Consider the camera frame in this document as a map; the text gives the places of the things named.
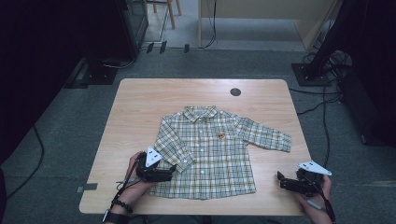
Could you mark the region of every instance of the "wooden table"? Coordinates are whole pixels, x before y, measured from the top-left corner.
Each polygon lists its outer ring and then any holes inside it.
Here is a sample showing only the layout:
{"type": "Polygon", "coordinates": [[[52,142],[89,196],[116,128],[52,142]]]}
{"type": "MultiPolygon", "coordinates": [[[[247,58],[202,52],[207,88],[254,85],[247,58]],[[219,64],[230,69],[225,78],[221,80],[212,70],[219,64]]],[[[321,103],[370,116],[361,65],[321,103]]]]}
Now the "wooden table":
{"type": "Polygon", "coordinates": [[[202,46],[202,18],[294,20],[294,26],[306,49],[311,49],[320,29],[335,18],[341,0],[199,0],[198,46],[202,46]]]}
{"type": "Polygon", "coordinates": [[[162,117],[185,105],[215,105],[292,136],[291,153],[248,146],[257,192],[222,199],[166,199],[145,194],[136,214],[298,216],[291,193],[279,187],[276,171],[295,178],[297,164],[310,161],[288,86],[280,79],[124,79],[111,109],[88,183],[79,205],[82,213],[101,214],[110,206],[116,181],[129,158],[157,138],[162,117]],[[237,88],[239,96],[230,90],[237,88]]]}

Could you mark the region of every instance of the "wooden tabletop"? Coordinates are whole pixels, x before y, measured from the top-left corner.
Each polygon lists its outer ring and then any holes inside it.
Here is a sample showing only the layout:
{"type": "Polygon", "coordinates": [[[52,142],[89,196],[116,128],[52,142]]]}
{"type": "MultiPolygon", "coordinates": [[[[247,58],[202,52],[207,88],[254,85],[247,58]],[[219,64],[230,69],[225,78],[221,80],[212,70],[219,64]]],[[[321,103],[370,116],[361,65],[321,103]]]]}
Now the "wooden tabletop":
{"type": "Polygon", "coordinates": [[[297,202],[279,187],[276,172],[295,178],[298,163],[310,155],[290,97],[280,79],[124,79],[93,162],[79,205],[82,213],[102,214],[125,176],[129,158],[153,146],[164,116],[186,105],[215,105],[218,110],[253,119],[291,135],[291,152],[248,146],[257,192],[222,199],[167,199],[147,193],[134,207],[136,214],[299,216],[297,202]],[[231,89],[241,91],[231,95],[231,89]]]}

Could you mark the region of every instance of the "chair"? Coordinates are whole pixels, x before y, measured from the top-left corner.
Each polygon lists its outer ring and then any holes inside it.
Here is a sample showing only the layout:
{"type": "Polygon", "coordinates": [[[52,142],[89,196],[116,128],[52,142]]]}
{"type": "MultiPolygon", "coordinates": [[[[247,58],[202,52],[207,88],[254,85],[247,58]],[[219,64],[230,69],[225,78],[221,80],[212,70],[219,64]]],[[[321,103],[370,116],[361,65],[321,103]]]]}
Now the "chair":
{"type": "MultiPolygon", "coordinates": [[[[173,14],[173,9],[172,9],[172,1],[173,0],[146,0],[146,13],[148,12],[148,4],[152,4],[154,7],[154,13],[157,13],[157,5],[164,5],[164,6],[168,6],[169,9],[169,17],[171,18],[171,22],[172,22],[172,29],[175,30],[176,26],[175,26],[175,18],[174,18],[174,14],[173,14]]],[[[179,0],[176,0],[177,3],[177,11],[178,11],[178,15],[181,16],[181,7],[180,7],[180,3],[179,0]]]]}

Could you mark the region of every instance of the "shirt collar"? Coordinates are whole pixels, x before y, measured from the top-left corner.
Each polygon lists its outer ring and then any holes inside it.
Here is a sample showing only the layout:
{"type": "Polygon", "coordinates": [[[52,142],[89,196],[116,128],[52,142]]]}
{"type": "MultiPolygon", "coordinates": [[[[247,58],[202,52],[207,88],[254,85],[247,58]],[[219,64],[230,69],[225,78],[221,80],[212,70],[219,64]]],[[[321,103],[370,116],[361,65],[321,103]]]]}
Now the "shirt collar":
{"type": "Polygon", "coordinates": [[[213,118],[218,113],[215,105],[212,106],[185,106],[183,114],[187,119],[195,122],[198,119],[213,118]]]}

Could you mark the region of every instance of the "person's left hand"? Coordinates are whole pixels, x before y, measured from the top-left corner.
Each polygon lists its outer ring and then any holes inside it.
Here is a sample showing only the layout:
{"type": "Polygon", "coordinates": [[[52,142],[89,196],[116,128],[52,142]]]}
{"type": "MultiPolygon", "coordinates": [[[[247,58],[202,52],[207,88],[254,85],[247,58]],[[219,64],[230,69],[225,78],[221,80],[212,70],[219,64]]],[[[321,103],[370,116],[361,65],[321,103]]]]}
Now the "person's left hand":
{"type": "MultiPolygon", "coordinates": [[[[125,173],[125,178],[128,178],[128,174],[130,173],[132,166],[134,165],[134,161],[140,155],[141,152],[137,152],[129,159],[129,167],[125,173]]],[[[136,178],[136,169],[133,170],[130,178],[136,178]]],[[[123,191],[121,196],[119,197],[119,201],[129,204],[132,206],[145,192],[150,189],[152,186],[157,183],[149,183],[140,181],[138,183],[130,183],[126,185],[126,189],[123,191]]],[[[112,213],[118,214],[126,214],[126,210],[120,206],[115,205],[111,210],[112,213]]]]}

